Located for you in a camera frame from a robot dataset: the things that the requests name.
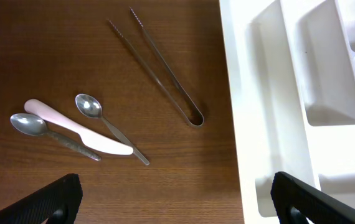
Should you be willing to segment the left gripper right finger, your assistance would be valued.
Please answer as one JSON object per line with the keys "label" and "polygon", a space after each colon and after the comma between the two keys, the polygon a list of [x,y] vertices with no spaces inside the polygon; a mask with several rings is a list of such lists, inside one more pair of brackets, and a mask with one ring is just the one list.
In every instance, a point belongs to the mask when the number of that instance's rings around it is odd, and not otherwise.
{"label": "left gripper right finger", "polygon": [[296,177],[277,172],[271,197],[280,223],[355,224],[355,209]]}

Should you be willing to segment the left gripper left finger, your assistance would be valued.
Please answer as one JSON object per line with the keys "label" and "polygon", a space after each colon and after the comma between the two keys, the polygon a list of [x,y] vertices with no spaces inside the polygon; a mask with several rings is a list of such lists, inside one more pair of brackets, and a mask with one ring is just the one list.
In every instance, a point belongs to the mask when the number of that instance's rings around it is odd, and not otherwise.
{"label": "left gripper left finger", "polygon": [[0,210],[0,224],[73,223],[83,198],[77,174],[67,174]]}

